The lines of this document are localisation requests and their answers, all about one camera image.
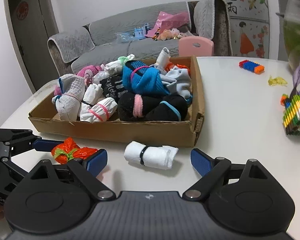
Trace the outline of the bright blue sock bundle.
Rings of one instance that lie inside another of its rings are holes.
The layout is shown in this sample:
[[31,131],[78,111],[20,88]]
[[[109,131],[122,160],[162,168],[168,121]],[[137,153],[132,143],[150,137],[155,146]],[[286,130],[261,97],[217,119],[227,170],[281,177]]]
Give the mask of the bright blue sock bundle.
[[140,60],[130,60],[125,63],[122,83],[126,90],[135,94],[170,94],[162,83],[160,71]]

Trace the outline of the yellow plastic scrap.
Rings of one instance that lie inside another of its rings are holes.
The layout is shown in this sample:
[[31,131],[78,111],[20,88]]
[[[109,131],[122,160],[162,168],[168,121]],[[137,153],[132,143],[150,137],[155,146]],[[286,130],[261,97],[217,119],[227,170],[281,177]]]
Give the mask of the yellow plastic scrap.
[[270,85],[270,86],[286,86],[286,85],[288,85],[288,82],[280,76],[278,76],[278,77],[270,76],[268,79],[268,85]]

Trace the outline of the colourful bead block cube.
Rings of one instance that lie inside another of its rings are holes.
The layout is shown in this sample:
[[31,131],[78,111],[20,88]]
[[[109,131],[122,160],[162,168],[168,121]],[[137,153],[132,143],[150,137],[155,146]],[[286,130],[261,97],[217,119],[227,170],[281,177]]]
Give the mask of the colourful bead block cube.
[[282,118],[285,134],[300,136],[300,95],[289,98],[282,94],[280,103],[285,107]]

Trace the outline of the orange plastic bag bundle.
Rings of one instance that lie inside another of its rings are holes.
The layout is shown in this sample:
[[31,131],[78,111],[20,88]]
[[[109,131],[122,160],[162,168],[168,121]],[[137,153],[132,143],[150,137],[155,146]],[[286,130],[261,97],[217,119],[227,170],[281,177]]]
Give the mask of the orange plastic bag bundle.
[[186,65],[183,65],[183,64],[174,64],[172,62],[169,62],[164,70],[168,73],[170,70],[172,70],[173,68],[178,68],[178,69],[186,69],[187,72],[188,72],[188,75],[190,76],[191,75],[191,70],[190,70],[190,67],[186,66]]

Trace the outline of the crumpled white plastic bag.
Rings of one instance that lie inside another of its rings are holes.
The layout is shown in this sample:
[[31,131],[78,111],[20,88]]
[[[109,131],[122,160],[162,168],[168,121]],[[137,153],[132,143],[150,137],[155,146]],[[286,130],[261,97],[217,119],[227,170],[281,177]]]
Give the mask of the crumpled white plastic bag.
[[110,77],[110,74],[106,70],[99,71],[96,75],[92,78],[92,83],[98,85],[100,81],[107,79]]

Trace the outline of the black sock blue band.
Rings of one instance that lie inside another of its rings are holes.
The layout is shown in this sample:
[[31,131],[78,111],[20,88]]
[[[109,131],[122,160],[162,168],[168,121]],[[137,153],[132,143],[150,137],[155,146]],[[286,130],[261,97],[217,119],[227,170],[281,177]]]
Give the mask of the black sock blue band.
[[155,109],[150,111],[145,119],[146,121],[184,121],[187,116],[186,103],[169,103],[162,101]]

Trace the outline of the black grey striped sock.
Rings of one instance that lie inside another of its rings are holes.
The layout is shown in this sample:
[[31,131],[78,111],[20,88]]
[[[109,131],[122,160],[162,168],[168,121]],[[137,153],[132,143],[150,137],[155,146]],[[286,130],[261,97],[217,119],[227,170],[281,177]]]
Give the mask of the black grey striped sock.
[[122,76],[114,75],[100,81],[105,98],[113,98],[116,102],[128,92],[123,86]]

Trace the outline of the blue toy castle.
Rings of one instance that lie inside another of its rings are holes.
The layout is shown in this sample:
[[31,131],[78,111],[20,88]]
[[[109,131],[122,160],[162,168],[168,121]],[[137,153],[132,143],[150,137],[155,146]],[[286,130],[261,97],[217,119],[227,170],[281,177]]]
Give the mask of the blue toy castle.
[[149,24],[145,23],[141,27],[134,28],[133,31],[126,33],[115,33],[117,43],[133,42],[138,40],[144,40],[149,31]]

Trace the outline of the light blue sock bundle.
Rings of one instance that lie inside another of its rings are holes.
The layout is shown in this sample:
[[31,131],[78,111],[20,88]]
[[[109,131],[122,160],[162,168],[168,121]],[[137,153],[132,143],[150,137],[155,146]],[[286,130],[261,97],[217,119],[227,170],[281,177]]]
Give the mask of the light blue sock bundle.
[[186,69],[173,68],[165,75],[160,74],[160,78],[164,87],[171,94],[179,94],[185,100],[190,100],[191,94],[191,78]]

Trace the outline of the black sock pink band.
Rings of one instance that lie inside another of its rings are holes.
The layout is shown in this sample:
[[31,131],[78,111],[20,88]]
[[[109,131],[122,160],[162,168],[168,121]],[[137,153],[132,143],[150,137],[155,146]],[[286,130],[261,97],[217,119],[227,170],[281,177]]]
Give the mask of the black sock pink band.
[[140,95],[126,92],[118,102],[119,119],[125,122],[144,121],[145,116],[162,101],[160,95]]

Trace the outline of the pink fluffy sock bundle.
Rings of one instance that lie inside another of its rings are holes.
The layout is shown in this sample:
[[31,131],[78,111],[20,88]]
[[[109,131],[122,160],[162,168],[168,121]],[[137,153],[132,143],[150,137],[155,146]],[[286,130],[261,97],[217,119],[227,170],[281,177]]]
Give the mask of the pink fluffy sock bundle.
[[77,74],[64,74],[59,77],[54,90],[54,97],[70,96],[83,99],[85,90],[92,83],[92,78],[102,67],[89,65],[81,69]]

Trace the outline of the grey waffle blue-trim sock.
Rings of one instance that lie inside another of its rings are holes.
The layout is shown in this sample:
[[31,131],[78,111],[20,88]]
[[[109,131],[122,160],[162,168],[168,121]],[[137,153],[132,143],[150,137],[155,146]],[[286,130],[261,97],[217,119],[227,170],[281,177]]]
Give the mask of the grey waffle blue-trim sock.
[[85,94],[85,79],[75,74],[65,74],[58,79],[57,87],[61,95],[52,98],[59,118],[76,121]]

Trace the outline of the white sock roll black band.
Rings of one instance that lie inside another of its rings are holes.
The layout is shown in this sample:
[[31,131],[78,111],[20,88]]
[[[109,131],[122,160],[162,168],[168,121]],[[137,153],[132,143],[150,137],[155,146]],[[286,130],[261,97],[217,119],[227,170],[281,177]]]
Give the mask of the white sock roll black band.
[[172,146],[163,145],[154,147],[132,141],[126,146],[123,156],[129,163],[161,170],[170,170],[178,151],[179,148]]

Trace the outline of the green white sock bundle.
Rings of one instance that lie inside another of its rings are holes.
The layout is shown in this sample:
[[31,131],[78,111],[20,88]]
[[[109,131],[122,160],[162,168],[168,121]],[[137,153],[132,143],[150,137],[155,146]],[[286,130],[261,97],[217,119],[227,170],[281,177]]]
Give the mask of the green white sock bundle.
[[133,59],[135,59],[134,54],[130,54],[128,56],[120,56],[117,60],[107,63],[104,66],[104,70],[107,71],[109,75],[120,74],[126,62]]

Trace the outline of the red blue toy block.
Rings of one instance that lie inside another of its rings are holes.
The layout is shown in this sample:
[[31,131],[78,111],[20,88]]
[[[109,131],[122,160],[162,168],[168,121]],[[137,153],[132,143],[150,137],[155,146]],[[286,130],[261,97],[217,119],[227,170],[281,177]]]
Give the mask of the red blue toy block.
[[239,62],[239,67],[255,74],[262,74],[264,72],[263,65],[249,60]]

